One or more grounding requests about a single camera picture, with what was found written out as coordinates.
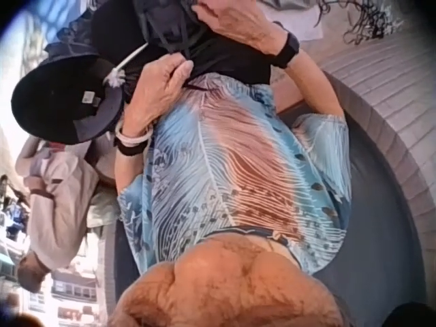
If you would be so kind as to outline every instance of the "white bracelet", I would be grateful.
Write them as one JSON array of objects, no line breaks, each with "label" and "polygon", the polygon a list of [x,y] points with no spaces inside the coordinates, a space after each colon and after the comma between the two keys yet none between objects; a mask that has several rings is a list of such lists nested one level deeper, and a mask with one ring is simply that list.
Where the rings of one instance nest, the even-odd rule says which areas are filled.
[{"label": "white bracelet", "polygon": [[129,138],[123,135],[121,133],[122,128],[123,128],[123,120],[120,120],[115,127],[115,136],[121,141],[121,143],[123,143],[125,146],[128,147],[137,146],[147,140],[150,140],[151,136],[153,135],[153,124],[150,124],[146,129],[146,133],[138,138]]}]

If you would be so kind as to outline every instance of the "hat brim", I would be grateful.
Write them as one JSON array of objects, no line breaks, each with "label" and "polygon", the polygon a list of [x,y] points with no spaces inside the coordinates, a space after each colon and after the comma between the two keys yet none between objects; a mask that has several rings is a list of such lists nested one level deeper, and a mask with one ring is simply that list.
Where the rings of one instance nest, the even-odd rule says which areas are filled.
[{"label": "hat brim", "polygon": [[94,139],[111,129],[123,109],[121,88],[105,88],[105,99],[99,104],[95,116],[80,121],[69,118],[66,110],[74,107],[66,103],[50,103],[53,89],[59,90],[65,79],[78,74],[86,75],[88,68],[98,60],[95,54],[58,59],[41,64],[29,72],[12,94],[12,113],[26,132],[43,140],[62,144],[78,144]]}]

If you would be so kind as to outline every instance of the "white tassel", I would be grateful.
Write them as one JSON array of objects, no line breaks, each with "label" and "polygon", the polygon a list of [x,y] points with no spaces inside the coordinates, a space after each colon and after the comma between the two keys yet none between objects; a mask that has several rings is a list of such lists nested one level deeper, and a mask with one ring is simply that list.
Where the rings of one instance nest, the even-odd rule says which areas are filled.
[{"label": "white tassel", "polygon": [[103,84],[108,83],[113,88],[123,85],[125,83],[125,72],[122,68],[126,66],[134,57],[138,55],[138,53],[143,51],[147,46],[148,43],[143,44],[131,54],[129,54],[123,61],[120,62],[119,65],[112,69],[112,71],[103,80]]},{"label": "white tassel", "polygon": [[120,87],[125,83],[125,72],[124,70],[118,70],[117,68],[112,69],[109,75],[103,81],[103,84],[108,83],[111,87]]}]

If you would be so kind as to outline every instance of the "wrinkled hand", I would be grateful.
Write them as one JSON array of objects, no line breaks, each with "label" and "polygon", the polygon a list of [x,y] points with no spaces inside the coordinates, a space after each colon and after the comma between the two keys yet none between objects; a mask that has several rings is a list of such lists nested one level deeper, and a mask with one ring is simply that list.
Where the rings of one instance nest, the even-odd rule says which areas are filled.
[{"label": "wrinkled hand", "polygon": [[193,62],[180,53],[166,54],[147,63],[125,109],[123,134],[132,138],[141,136],[151,122],[167,113],[181,94],[192,68]]},{"label": "wrinkled hand", "polygon": [[198,0],[192,10],[215,33],[266,55],[278,54],[286,42],[287,32],[269,22],[255,0]]}]

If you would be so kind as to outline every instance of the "hat label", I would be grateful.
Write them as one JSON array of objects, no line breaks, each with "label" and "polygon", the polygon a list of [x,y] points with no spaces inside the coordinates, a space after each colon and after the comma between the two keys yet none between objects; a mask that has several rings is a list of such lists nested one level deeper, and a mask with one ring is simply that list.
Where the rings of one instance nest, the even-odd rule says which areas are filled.
[{"label": "hat label", "polygon": [[83,93],[82,103],[83,104],[93,104],[95,97],[95,92],[85,91]]},{"label": "hat label", "polygon": [[100,101],[101,101],[102,99],[101,98],[99,98],[99,97],[94,97],[94,100],[93,100],[93,107],[98,107],[99,105],[100,105]]}]

